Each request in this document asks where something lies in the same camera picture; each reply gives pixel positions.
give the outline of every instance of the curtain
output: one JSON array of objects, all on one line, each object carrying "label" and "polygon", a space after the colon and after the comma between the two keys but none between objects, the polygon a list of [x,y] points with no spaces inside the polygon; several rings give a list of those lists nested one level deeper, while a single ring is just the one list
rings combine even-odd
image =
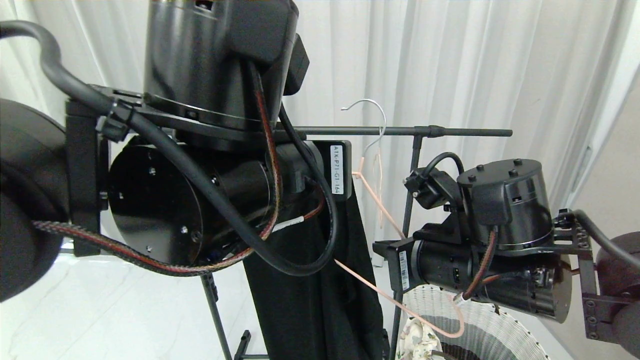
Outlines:
[{"label": "curtain", "polygon": [[[621,102],[611,102],[611,94],[624,96],[637,68],[636,61],[625,63],[630,55],[623,51],[631,18],[638,16],[634,1],[296,4],[310,67],[301,91],[284,100],[294,125],[378,126],[381,116],[370,104],[340,111],[368,97],[383,106],[390,126],[510,128],[511,138],[425,139],[420,164],[443,151],[458,153],[466,167],[503,158],[536,159],[543,164],[552,210],[567,204],[588,173],[581,166],[585,154],[599,150],[590,140],[595,134],[606,138],[611,127],[603,109],[616,113]],[[52,31],[64,64],[83,81],[142,91],[147,6],[126,0],[1,0],[0,15],[36,21]],[[42,75],[36,42],[3,40],[0,51],[0,95],[63,122],[65,96]],[[635,69],[620,75],[621,64]],[[615,82],[620,76],[628,82]],[[348,139],[356,166],[373,137]],[[383,201],[400,222],[401,180],[409,172],[412,141],[387,137],[380,145]],[[455,175],[446,161],[440,168]],[[373,152],[365,175],[379,185]],[[369,241],[397,238],[390,226],[380,228],[374,202],[355,183]],[[445,215],[415,209],[411,231]]]}]

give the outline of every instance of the black fabric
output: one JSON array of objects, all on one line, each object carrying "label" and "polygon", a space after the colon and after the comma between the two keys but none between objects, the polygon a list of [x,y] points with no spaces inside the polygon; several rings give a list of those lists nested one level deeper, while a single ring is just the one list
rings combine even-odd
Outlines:
[{"label": "black fabric", "polygon": [[[375,283],[355,191],[352,194],[337,204],[334,257]],[[312,205],[294,206],[281,218],[298,216]],[[308,263],[324,249],[327,227],[320,216],[282,229],[268,242],[291,261]],[[270,359],[382,359],[378,294],[335,263],[308,277],[280,273],[258,256],[245,259],[244,268]]]}]

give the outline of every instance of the hanger hook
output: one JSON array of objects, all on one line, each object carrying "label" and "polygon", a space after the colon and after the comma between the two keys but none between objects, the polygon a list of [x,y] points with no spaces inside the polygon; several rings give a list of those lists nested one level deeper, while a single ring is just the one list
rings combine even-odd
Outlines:
[{"label": "hanger hook", "polygon": [[380,110],[380,113],[382,113],[382,118],[385,121],[384,126],[380,127],[380,135],[378,136],[377,139],[373,140],[373,142],[371,142],[369,145],[367,145],[366,148],[364,148],[364,152],[362,153],[362,157],[364,158],[364,156],[367,154],[367,151],[369,150],[369,148],[371,148],[375,143],[377,143],[378,141],[380,141],[382,139],[382,136],[385,136],[385,131],[387,130],[387,115],[385,114],[385,110],[382,109],[382,106],[380,106],[380,104],[378,104],[377,101],[372,100],[372,99],[360,99],[356,102],[354,102],[353,104],[345,107],[345,108],[341,108],[340,110],[342,111],[347,111],[349,109],[351,109],[355,104],[358,104],[359,102],[370,102],[373,105],[377,106],[378,109]]}]

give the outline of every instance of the laundry basket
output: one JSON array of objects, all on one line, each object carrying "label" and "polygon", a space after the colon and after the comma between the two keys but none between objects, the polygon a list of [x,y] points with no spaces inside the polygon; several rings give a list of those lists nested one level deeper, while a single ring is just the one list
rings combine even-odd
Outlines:
[{"label": "laundry basket", "polygon": [[[452,293],[422,285],[404,294],[404,304],[447,332],[458,330]],[[467,302],[462,305],[465,333],[459,338],[438,334],[442,350],[458,360],[547,360],[549,357],[527,329],[500,307]],[[401,325],[406,322],[403,315]]]}]

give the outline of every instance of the floor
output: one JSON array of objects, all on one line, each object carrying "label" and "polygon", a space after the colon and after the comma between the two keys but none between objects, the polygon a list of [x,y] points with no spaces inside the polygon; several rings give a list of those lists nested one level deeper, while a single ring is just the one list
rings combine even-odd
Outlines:
[{"label": "floor", "polygon": [[[390,291],[386,265],[374,268]],[[248,354],[266,352],[244,268],[214,274],[231,353],[245,329]],[[385,327],[393,305],[381,298]],[[539,320],[516,314],[551,359],[570,360]],[[200,278],[158,275],[111,256],[61,254],[34,286],[0,305],[0,359],[223,359]]]}]

